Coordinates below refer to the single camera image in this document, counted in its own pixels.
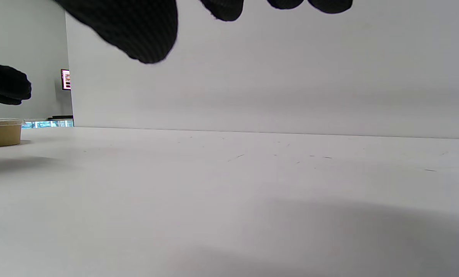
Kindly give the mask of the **person's right hand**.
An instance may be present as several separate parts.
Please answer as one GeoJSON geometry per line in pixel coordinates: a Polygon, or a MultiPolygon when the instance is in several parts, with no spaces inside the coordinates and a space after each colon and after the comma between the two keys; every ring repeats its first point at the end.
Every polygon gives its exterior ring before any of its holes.
{"type": "MultiPolygon", "coordinates": [[[[166,59],[178,36],[177,0],[52,0],[71,17],[91,28],[106,43],[143,64],[166,59]]],[[[236,21],[245,0],[196,0],[215,19],[236,21]]],[[[266,0],[276,10],[293,10],[308,2],[324,14],[339,14],[353,0],[266,0]]]]}

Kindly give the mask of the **person's left hand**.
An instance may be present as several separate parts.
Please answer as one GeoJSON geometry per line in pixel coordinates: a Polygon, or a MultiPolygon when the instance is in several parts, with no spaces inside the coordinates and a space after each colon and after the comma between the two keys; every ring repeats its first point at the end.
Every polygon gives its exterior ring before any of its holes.
{"type": "Polygon", "coordinates": [[[20,105],[32,97],[32,84],[25,73],[0,65],[0,104],[20,105]]]}

